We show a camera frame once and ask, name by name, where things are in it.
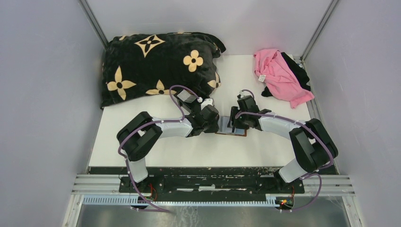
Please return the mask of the brown leather card holder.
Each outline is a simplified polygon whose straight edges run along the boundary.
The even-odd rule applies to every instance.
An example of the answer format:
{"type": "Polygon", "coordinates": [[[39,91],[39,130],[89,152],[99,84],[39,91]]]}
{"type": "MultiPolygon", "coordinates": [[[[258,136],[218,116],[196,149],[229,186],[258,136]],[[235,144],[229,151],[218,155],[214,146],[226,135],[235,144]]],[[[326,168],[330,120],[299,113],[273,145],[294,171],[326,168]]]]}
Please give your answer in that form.
{"type": "Polygon", "coordinates": [[[247,130],[235,128],[229,116],[221,116],[216,134],[246,137],[247,130]]]}

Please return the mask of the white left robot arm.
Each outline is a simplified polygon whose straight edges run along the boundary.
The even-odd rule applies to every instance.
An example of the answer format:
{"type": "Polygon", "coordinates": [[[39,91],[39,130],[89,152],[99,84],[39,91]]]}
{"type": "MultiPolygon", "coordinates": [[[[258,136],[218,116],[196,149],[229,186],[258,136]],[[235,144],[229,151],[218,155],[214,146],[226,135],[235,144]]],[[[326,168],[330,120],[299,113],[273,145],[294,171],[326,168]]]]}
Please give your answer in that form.
{"type": "Polygon", "coordinates": [[[194,137],[201,133],[218,131],[218,110],[212,105],[193,111],[183,119],[161,119],[141,112],[117,133],[118,153],[124,157],[131,187],[144,192],[149,185],[146,155],[158,139],[170,137],[194,137]]]}

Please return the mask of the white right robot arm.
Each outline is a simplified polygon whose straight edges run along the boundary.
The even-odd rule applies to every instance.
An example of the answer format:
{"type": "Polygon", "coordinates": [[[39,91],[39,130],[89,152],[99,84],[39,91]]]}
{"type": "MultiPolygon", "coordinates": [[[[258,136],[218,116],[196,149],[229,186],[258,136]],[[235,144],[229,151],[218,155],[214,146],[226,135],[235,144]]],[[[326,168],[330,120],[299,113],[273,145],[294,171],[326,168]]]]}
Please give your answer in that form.
{"type": "Polygon", "coordinates": [[[273,174],[277,192],[285,193],[295,180],[333,165],[338,149],[320,120],[296,121],[261,110],[251,95],[238,95],[237,103],[231,108],[229,126],[270,132],[291,141],[295,158],[273,174]]]}

